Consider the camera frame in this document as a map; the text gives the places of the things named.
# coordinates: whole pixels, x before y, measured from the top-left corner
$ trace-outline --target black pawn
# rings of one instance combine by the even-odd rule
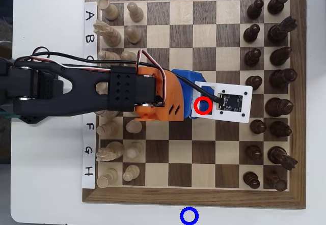
[[[279,14],[284,9],[284,4],[288,0],[271,0],[267,5],[270,14]]]
[[[264,6],[263,0],[255,0],[251,5],[249,5],[247,9],[248,17],[252,20],[257,19],[261,14],[263,6]]]
[[[260,27],[257,24],[252,24],[249,28],[245,30],[243,33],[243,39],[250,43],[256,40],[258,37],[258,33],[260,31]]]

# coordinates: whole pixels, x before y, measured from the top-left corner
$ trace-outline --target pawn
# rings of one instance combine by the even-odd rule
[[[97,6],[108,20],[113,21],[118,18],[118,8],[111,4],[109,0],[98,0]]]
[[[143,125],[140,121],[137,120],[131,120],[127,123],[126,129],[130,133],[139,133],[142,131]]]
[[[250,123],[250,130],[255,134],[260,134],[266,131],[267,126],[259,119],[255,119]]]
[[[256,40],[258,37],[258,33],[260,31],[260,27],[257,24],[252,24],[249,28],[245,30],[243,33],[243,39],[250,43]]]
[[[126,171],[123,174],[123,180],[130,182],[131,180],[137,178],[140,174],[140,169],[136,165],[130,165],[127,167]]]
[[[276,70],[269,76],[269,83],[273,88],[284,88],[297,78],[293,69]]]
[[[140,22],[144,18],[144,12],[135,2],[128,3],[128,11],[130,18],[134,22]]]
[[[281,66],[290,58],[292,51],[290,47],[277,49],[271,53],[269,60],[274,66]]]
[[[263,79],[260,76],[250,76],[246,80],[247,86],[252,86],[253,90],[257,90],[260,85],[262,85]]]
[[[280,117],[290,114],[293,107],[293,103],[288,99],[271,98],[265,104],[265,111],[271,117]]]
[[[251,5],[249,5],[247,9],[248,17],[252,20],[257,19],[261,14],[263,6],[264,6],[263,0],[255,0]]]
[[[243,175],[243,181],[246,185],[252,189],[257,189],[260,187],[260,182],[258,176],[253,172],[247,172]]]
[[[284,9],[284,4],[288,0],[271,0],[267,5],[267,9],[270,14],[279,14]]]
[[[258,48],[253,48],[248,51],[244,56],[244,63],[247,66],[253,67],[259,62],[259,58],[261,57],[261,51]]]
[[[276,137],[288,137],[292,134],[290,126],[281,121],[273,122],[269,129],[270,133]]]
[[[126,28],[126,36],[130,43],[136,44],[142,39],[142,34],[135,26],[128,26]]]

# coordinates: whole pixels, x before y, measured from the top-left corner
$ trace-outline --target light square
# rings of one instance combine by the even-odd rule
[[[218,0],[216,9],[217,24],[240,23],[240,0]]]
[[[169,25],[148,25],[147,26],[147,47],[148,48],[169,48],[170,47],[170,26]]]
[[[192,1],[170,1],[170,24],[193,24],[193,6]]]
[[[216,25],[193,25],[193,47],[216,47]]]
[[[239,141],[216,141],[216,164],[239,164]]]
[[[146,163],[145,185],[167,187],[169,182],[168,163]]]
[[[191,140],[169,140],[169,163],[192,162]]]
[[[240,47],[264,47],[264,24],[258,24],[260,32],[254,42],[248,43],[243,39],[243,33],[251,25],[252,24],[240,24]]]
[[[215,187],[215,164],[192,165],[192,187]]]
[[[216,48],[216,71],[239,71],[240,48]]]

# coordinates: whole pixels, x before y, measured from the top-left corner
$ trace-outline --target chess piece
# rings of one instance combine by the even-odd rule
[[[297,27],[296,20],[291,16],[285,18],[280,24],[273,25],[267,33],[267,38],[273,42],[278,43],[284,40],[287,34]]]
[[[106,188],[109,185],[113,185],[118,180],[118,173],[115,169],[109,168],[105,171],[103,176],[100,176],[96,183],[99,188]]]
[[[267,153],[268,159],[274,164],[280,164],[285,169],[291,171],[298,163],[296,159],[287,155],[286,151],[278,146],[270,148]]]
[[[103,125],[100,125],[96,128],[98,135],[102,136],[114,136],[118,131],[118,125],[115,122],[107,122]]]
[[[128,3],[128,11],[130,14],[130,18],[134,22],[140,22],[144,18],[144,12],[135,2]]]
[[[123,174],[123,180],[130,182],[131,180],[137,178],[140,174],[140,169],[136,165],[130,165],[127,167],[126,171]]]
[[[118,8],[111,4],[109,0],[98,0],[97,6],[108,20],[113,21],[118,18]]]
[[[250,130],[255,134],[260,134],[266,131],[267,126],[259,119],[255,119],[250,123]]]
[[[258,48],[253,48],[248,51],[244,56],[244,63],[247,66],[253,67],[259,62],[259,58],[261,57],[261,51]]]
[[[251,160],[260,160],[263,156],[260,148],[256,145],[250,145],[244,150],[247,157]]]
[[[243,175],[243,181],[246,185],[252,189],[257,189],[260,186],[258,176],[253,172],[247,172]]]
[[[270,14],[279,14],[284,9],[284,4],[288,0],[271,0],[267,5],[267,9]]]
[[[274,66],[281,66],[287,61],[288,58],[290,58],[291,54],[292,48],[280,48],[271,53],[269,60]]]
[[[246,80],[247,86],[252,86],[253,90],[257,90],[260,85],[262,85],[263,79],[260,76],[250,76]]]
[[[247,9],[248,17],[252,20],[257,19],[261,14],[263,6],[264,6],[263,0],[255,0],[251,5],[249,5]]]
[[[270,133],[276,137],[287,137],[292,134],[290,126],[281,121],[273,122],[269,129]]]
[[[130,133],[139,133],[142,131],[143,125],[140,121],[137,120],[131,120],[127,123],[126,129]]]
[[[247,28],[245,30],[245,32],[243,33],[243,39],[248,42],[251,43],[253,41],[256,40],[256,38],[258,37],[258,33],[260,31],[260,27],[257,24],[252,24],[249,28]]]
[[[96,153],[96,161],[111,161],[118,159],[124,153],[122,143],[114,141],[108,144],[105,148],[99,148]]]
[[[142,39],[142,34],[136,26],[128,26],[125,30],[126,37],[130,43],[136,44]]]
[[[126,150],[126,156],[130,159],[137,158],[143,151],[143,146],[139,142],[132,143],[129,148]]]
[[[265,104],[265,111],[271,117],[280,117],[290,114],[293,107],[293,103],[288,99],[271,98]]]
[[[112,26],[106,24],[103,21],[96,20],[93,25],[94,33],[103,37],[104,42],[110,47],[116,47],[121,42],[120,33],[115,30]]]
[[[283,192],[287,189],[287,182],[279,177],[276,172],[266,174],[266,183],[270,188]]]
[[[273,88],[284,88],[297,78],[297,72],[293,69],[276,70],[269,76],[269,83]]]

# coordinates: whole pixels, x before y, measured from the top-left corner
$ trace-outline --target dark square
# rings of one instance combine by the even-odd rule
[[[264,117],[264,95],[253,94],[251,98],[250,117]]]
[[[264,28],[264,46],[265,47],[284,47],[284,46],[287,46],[288,36],[286,36],[286,38],[284,40],[282,40],[280,42],[277,42],[277,43],[273,43],[272,41],[270,41],[267,38],[268,31],[273,25],[278,25],[278,23],[266,23],[265,24],[265,28]]]
[[[193,123],[190,118],[182,122],[169,122],[169,140],[192,140]]]
[[[218,47],[240,47],[240,24],[217,24]]]
[[[255,66],[251,67],[246,65],[245,55],[253,48],[260,49],[261,57],[259,58],[259,62]],[[258,70],[264,70],[264,48],[263,47],[241,47],[240,48],[240,71],[258,71]]]
[[[116,3],[116,4],[112,4],[112,5],[114,5],[118,8],[118,11],[119,11],[118,18],[113,21],[109,21],[108,19],[106,19],[104,12],[102,12],[102,20],[105,23],[112,25],[112,26],[124,25],[124,3]]]
[[[193,25],[170,25],[170,48],[192,48]]]
[[[287,169],[285,169],[281,165],[264,165],[264,188],[274,189],[274,187],[269,186],[266,180],[266,178],[273,173],[277,173],[280,179],[285,180],[287,182]]]
[[[267,126],[267,130],[264,132],[264,141],[286,142],[288,137],[277,137],[270,133],[270,125],[275,121],[281,121],[288,124],[287,118],[264,118],[264,123]]]
[[[193,48],[193,70],[215,71],[216,48]]]
[[[168,163],[169,141],[146,140],[146,163]]]
[[[221,141],[239,141],[239,123],[216,120],[215,139]]]
[[[216,1],[194,2],[194,24],[216,24]]]
[[[265,94],[287,94],[288,93],[288,86],[283,88],[273,88],[269,83],[269,76],[274,71],[264,71],[264,93]]]
[[[264,7],[257,19],[252,20],[248,17],[247,9],[253,2],[253,0],[240,0],[240,23],[264,23]]]
[[[217,71],[216,82],[239,85],[240,71]]]
[[[147,48],[147,52],[163,67],[170,67],[170,49],[169,48]]]
[[[216,188],[238,188],[239,187],[239,165],[215,166]]]
[[[260,160],[252,160],[246,155],[246,148],[255,145],[260,148],[262,157]],[[240,165],[264,165],[264,142],[259,141],[240,141]]]
[[[142,130],[139,133],[130,133],[127,131],[127,124],[135,119],[135,117],[123,117],[123,139],[145,139],[146,138],[146,124],[144,121],[140,121],[142,123]]]
[[[215,164],[215,141],[193,141],[192,163]]]
[[[192,165],[169,163],[169,186],[191,187]]]
[[[122,179],[122,185],[132,185],[132,186],[145,186],[145,171],[146,171],[146,166],[145,163],[126,163],[124,162],[122,164],[122,173],[125,173],[126,169],[130,165],[136,165],[139,167],[139,170],[141,171],[139,173],[139,176],[136,177],[135,179],[132,179],[130,182],[124,181]]]
[[[147,3],[147,25],[169,25],[170,3]]]
[[[142,39],[139,41],[139,43],[132,44],[127,39],[126,33],[124,33],[124,47],[125,48],[146,48],[147,46],[147,26],[146,25],[136,25],[137,29],[141,30],[142,33]]]

